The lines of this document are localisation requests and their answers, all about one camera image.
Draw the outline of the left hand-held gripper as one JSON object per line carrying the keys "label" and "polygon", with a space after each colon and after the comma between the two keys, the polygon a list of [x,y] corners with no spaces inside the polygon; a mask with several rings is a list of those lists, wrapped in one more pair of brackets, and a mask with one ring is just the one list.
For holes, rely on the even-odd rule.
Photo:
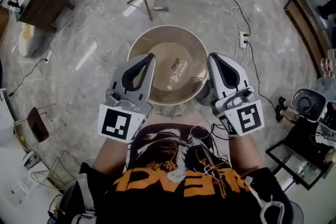
{"label": "left hand-held gripper", "polygon": [[118,66],[106,101],[99,106],[99,135],[132,143],[152,110],[149,95],[156,58],[152,53],[134,57]]}

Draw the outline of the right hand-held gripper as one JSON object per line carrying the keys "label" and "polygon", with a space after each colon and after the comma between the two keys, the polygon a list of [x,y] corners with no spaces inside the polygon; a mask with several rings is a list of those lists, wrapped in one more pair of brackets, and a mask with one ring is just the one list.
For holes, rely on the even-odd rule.
{"label": "right hand-held gripper", "polygon": [[[261,101],[254,95],[247,75],[232,58],[212,52],[209,75],[216,95],[212,108],[229,136],[245,136],[264,127]],[[227,94],[228,89],[236,90]]]}

